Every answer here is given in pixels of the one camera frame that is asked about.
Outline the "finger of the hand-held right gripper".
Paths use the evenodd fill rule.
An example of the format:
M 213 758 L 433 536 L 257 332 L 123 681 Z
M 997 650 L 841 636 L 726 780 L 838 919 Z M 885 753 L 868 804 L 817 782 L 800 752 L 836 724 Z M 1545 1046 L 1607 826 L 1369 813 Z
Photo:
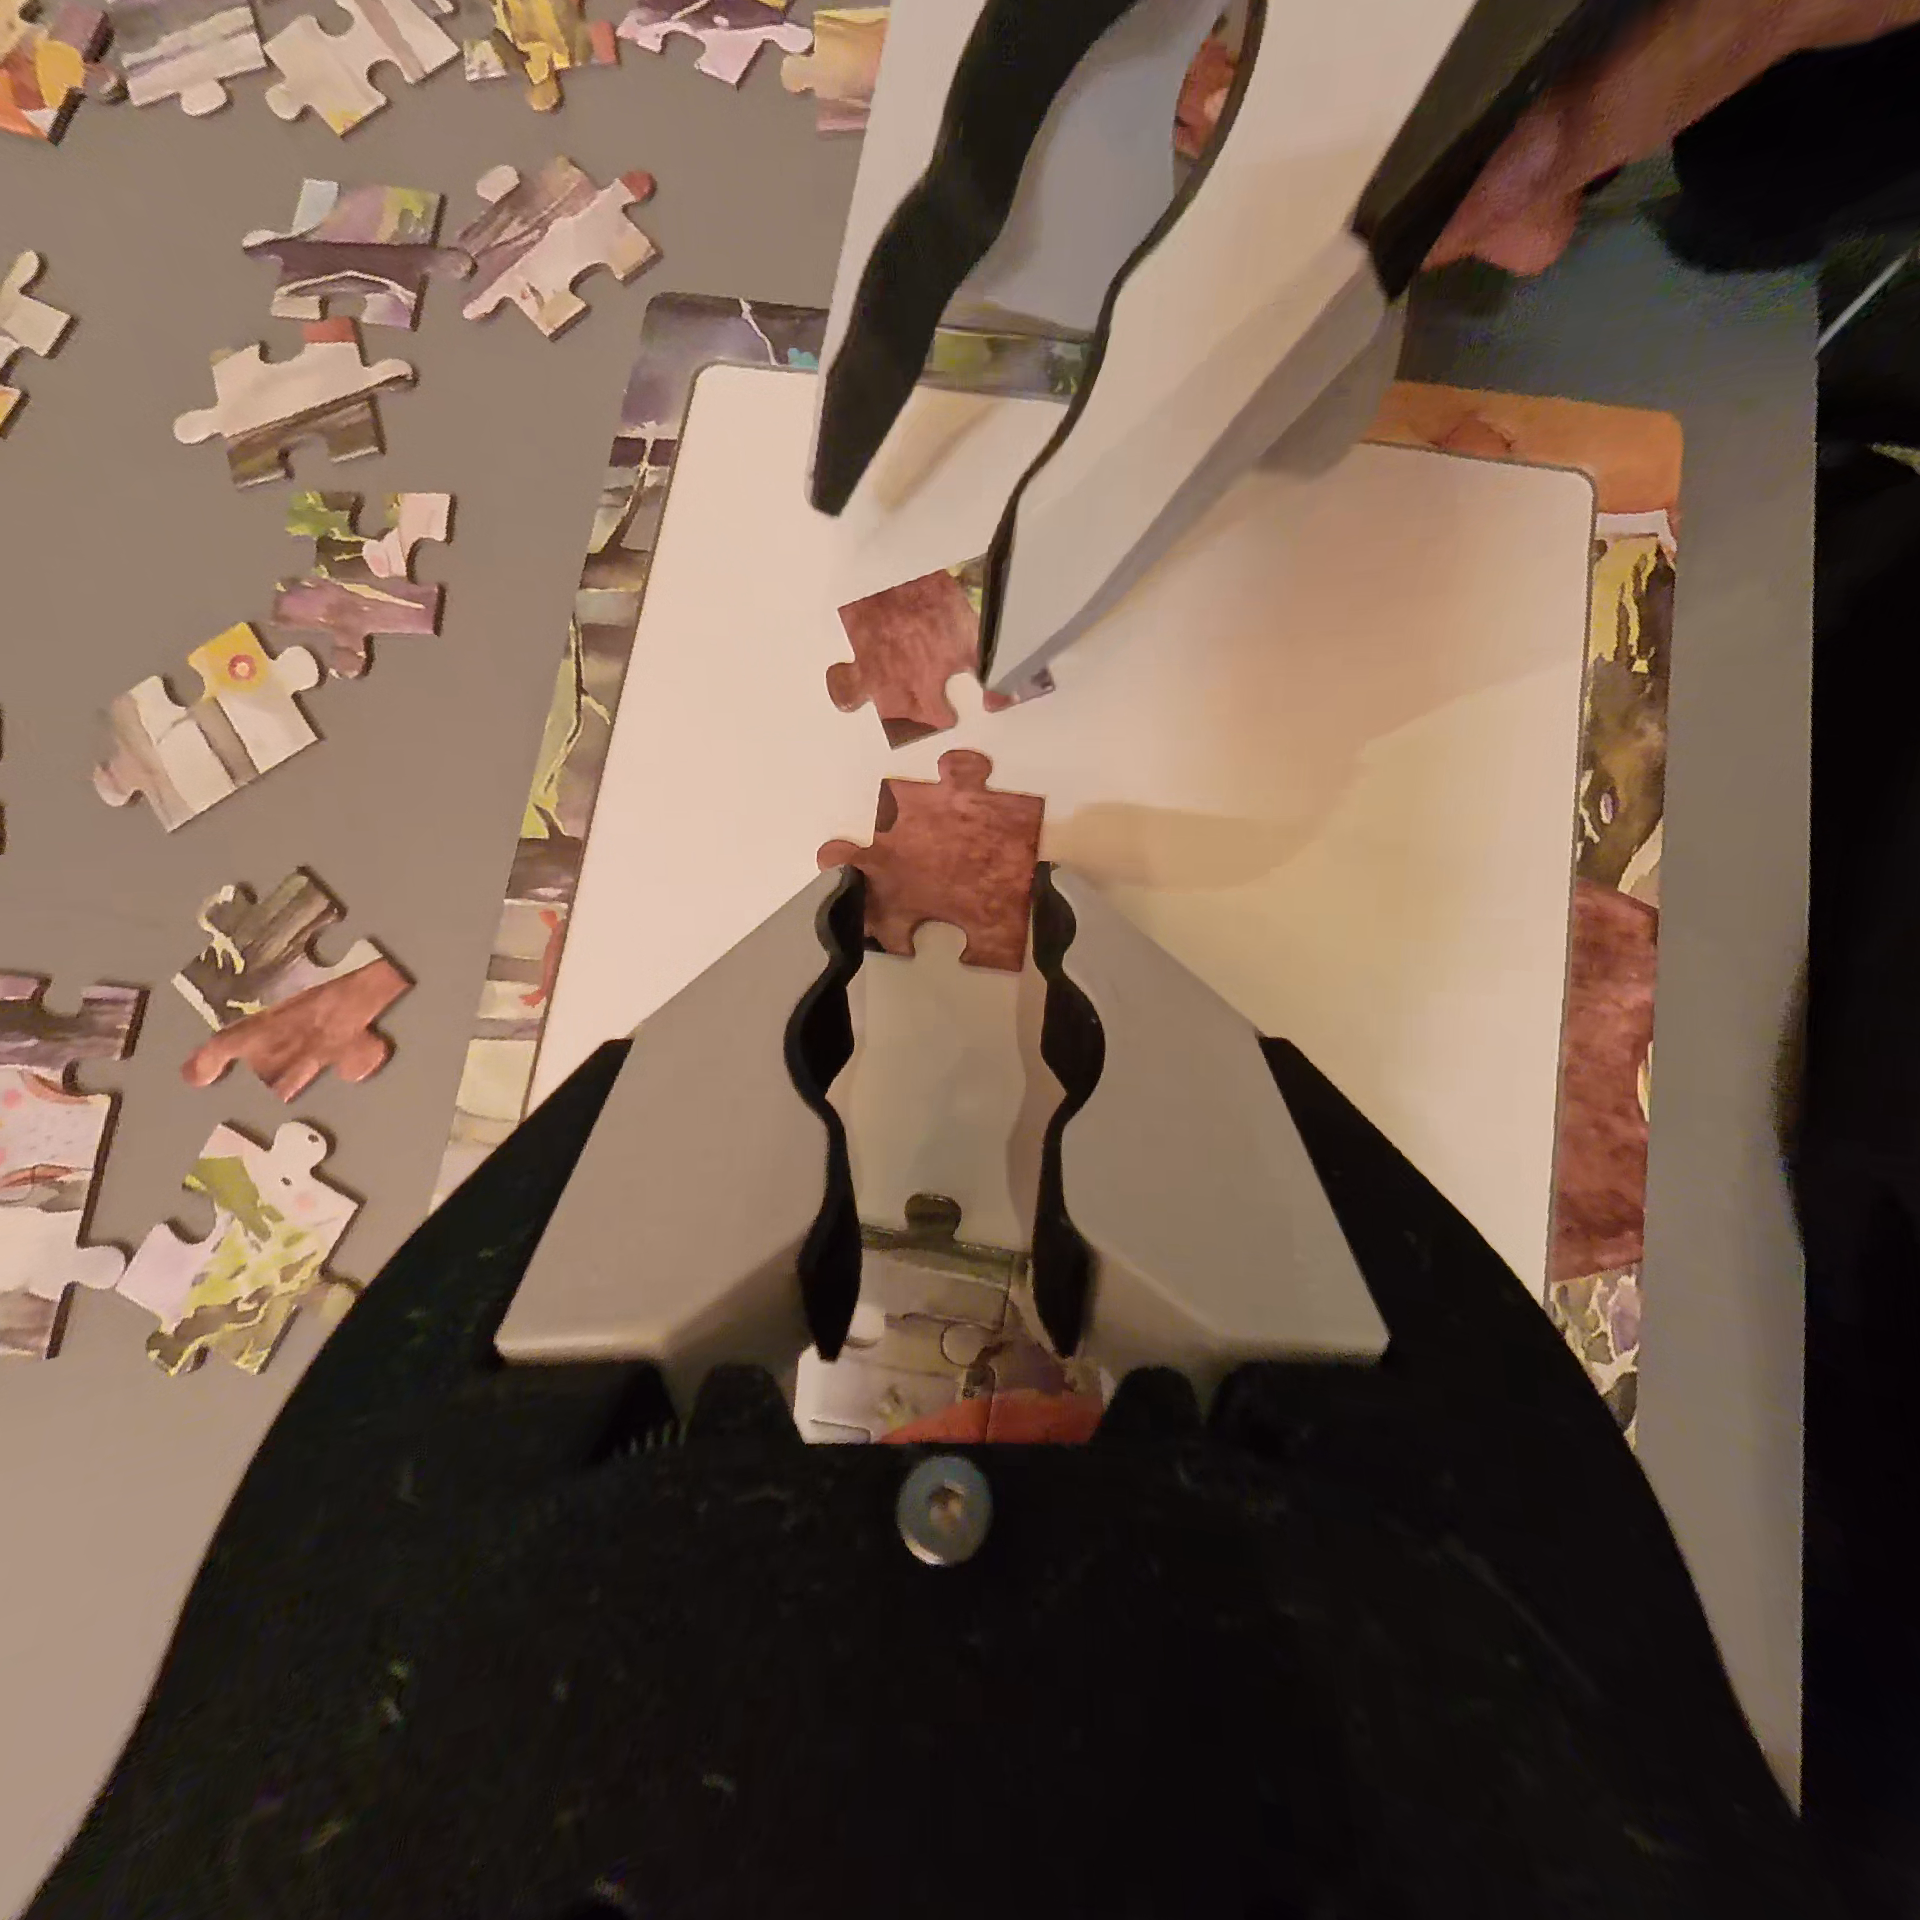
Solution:
M 1468 2 L 1264 2 L 1213 155 L 1118 274 L 1091 369 L 997 530 L 980 680 L 1044 670 L 1354 365 L 1354 205 Z
M 1248 2 L 894 2 L 821 346 L 805 500 L 836 516 L 874 462 L 943 324 L 1091 340 L 1122 258 L 1173 205 L 1174 110 L 1217 19 Z M 958 116 L 989 205 L 906 261 L 897 209 Z

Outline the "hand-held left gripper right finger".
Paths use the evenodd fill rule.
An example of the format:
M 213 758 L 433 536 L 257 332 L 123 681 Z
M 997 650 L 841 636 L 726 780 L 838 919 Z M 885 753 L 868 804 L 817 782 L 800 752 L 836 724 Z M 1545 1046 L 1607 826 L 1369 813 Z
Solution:
M 1386 1318 L 1260 1033 L 1088 877 L 1041 862 L 1044 1122 L 1031 1297 L 1105 1371 L 1373 1360 Z

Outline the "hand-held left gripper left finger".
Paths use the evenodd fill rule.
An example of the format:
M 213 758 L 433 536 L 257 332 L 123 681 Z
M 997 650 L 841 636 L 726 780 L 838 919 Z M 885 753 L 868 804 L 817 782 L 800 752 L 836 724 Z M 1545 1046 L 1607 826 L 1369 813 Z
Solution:
M 831 1087 L 864 877 L 831 867 L 648 1014 L 496 1330 L 505 1360 L 836 1358 L 861 1236 Z

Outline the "plain brown puzzle piece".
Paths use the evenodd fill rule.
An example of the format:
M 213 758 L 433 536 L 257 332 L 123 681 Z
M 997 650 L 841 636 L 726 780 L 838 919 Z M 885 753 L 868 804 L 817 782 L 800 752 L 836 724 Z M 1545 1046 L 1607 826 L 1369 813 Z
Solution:
M 868 947 L 910 955 L 921 925 L 950 925 L 963 966 L 1021 970 L 1044 800 L 989 778 L 989 753 L 954 746 L 933 780 L 883 780 L 872 843 L 821 847 L 821 867 L 864 874 Z

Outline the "printed frame puzzle tray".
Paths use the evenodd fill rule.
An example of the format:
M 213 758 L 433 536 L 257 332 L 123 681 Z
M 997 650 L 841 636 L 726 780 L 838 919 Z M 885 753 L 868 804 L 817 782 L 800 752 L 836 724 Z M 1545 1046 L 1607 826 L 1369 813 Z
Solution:
M 890 752 L 836 611 L 980 558 L 1066 349 L 989 346 L 906 507 L 803 507 L 822 311 L 661 294 L 595 509 L 433 1202 L 597 1040 L 868 843 L 885 778 L 989 753 L 1091 877 L 1379 1119 L 1640 1410 L 1668 761 L 1668 512 L 1354 443 L 1248 474 L 1016 709 Z

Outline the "brown and green puzzle piece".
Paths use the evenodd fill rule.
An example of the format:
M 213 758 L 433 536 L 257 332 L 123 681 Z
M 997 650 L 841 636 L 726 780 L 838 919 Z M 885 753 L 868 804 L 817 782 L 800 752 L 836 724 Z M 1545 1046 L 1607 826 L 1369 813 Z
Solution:
M 825 665 L 834 709 L 872 709 L 890 752 L 958 724 L 948 685 L 976 675 L 987 561 L 959 561 L 878 586 L 836 611 L 853 660 Z

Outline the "person's right hand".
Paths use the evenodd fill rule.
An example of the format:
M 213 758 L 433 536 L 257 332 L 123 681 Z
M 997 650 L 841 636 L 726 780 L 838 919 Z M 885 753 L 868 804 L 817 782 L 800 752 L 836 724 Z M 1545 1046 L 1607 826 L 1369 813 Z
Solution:
M 1653 2 L 1521 113 L 1424 263 L 1545 271 L 1599 177 L 1660 154 L 1742 86 L 1820 42 L 1833 13 L 1830 2 Z

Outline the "assembled grey puzzle section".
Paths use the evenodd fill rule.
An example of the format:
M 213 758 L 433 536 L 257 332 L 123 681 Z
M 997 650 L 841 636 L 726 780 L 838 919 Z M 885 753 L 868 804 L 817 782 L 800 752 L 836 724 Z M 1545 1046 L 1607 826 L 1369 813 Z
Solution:
M 803 1353 L 791 1406 L 805 1442 L 997 1447 L 1084 1442 L 1108 1398 L 1097 1365 L 1048 1345 L 1030 1260 L 910 1196 L 901 1223 L 861 1229 L 853 1325 L 836 1358 Z

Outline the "scattered loose puzzle pieces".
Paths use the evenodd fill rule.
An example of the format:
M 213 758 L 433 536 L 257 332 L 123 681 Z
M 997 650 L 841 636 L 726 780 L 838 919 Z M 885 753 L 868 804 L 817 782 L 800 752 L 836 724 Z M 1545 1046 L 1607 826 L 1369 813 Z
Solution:
M 254 2 L 4 2 L 4 133 L 57 143 L 77 99 L 176 101 L 187 113 L 229 109 L 229 86 L 270 70 L 279 119 L 317 116 L 335 136 L 390 109 L 373 74 L 390 64 L 421 86 L 464 62 L 467 82 L 521 86 L 528 109 L 563 109 L 563 74 L 613 69 L 622 47 L 664 56 L 698 47 L 694 70 L 741 88 L 767 50 L 782 86 L 813 99 L 817 130 L 864 130 L 888 2 L 342 2 L 323 26 L 314 2 L 261 35 Z M 300 349 L 261 344 L 210 357 L 213 405 L 173 422 L 179 443 L 222 443 L 236 485 L 290 478 L 300 443 L 332 462 L 383 455 L 379 399 L 419 369 L 365 357 L 365 327 L 416 330 L 427 283 L 447 283 L 470 324 L 520 311 L 546 340 L 589 314 L 581 278 L 643 274 L 661 246 L 634 225 L 656 190 L 648 171 L 591 177 L 573 155 L 478 177 L 480 209 L 444 233 L 444 193 L 416 183 L 305 179 L 283 228 L 254 228 L 242 253 L 275 263 L 270 318 L 300 324 Z M 279 580 L 266 641 L 236 619 L 182 656 L 189 688 L 146 675 L 103 709 L 88 780 L 109 805 L 146 804 L 182 830 L 321 742 L 305 692 L 358 680 L 373 641 L 433 636 L 444 585 L 416 578 L 421 543 L 447 543 L 453 496 L 402 490 L 361 518 L 358 493 L 300 490 L 283 530 L 306 543 L 305 572 Z M 179 1075 L 192 1087 L 248 1066 L 279 1100 L 321 1075 L 345 1084 L 392 1057 L 379 1019 L 411 985 L 373 940 L 335 961 L 314 937 L 341 919 L 335 897 L 295 867 L 267 893 L 218 884 L 200 906 L 204 947 L 173 976 L 210 1040 Z M 290 1127 L 261 1146 L 216 1127 L 187 1189 L 213 1202 L 213 1235 L 182 1242 L 159 1223 L 138 1255 L 88 1242 L 114 1100 L 82 1091 L 86 1060 L 130 1053 L 143 993 L 98 984 L 75 1012 L 46 1005 L 46 978 L 4 972 L 4 1355 L 59 1355 L 75 1290 L 122 1294 L 152 1318 L 146 1355 L 182 1374 L 210 1355 L 257 1374 L 296 1305 L 327 1286 L 327 1257 L 357 1206 L 317 1172 L 323 1140 Z M 288 1160 L 283 1146 L 314 1149 Z

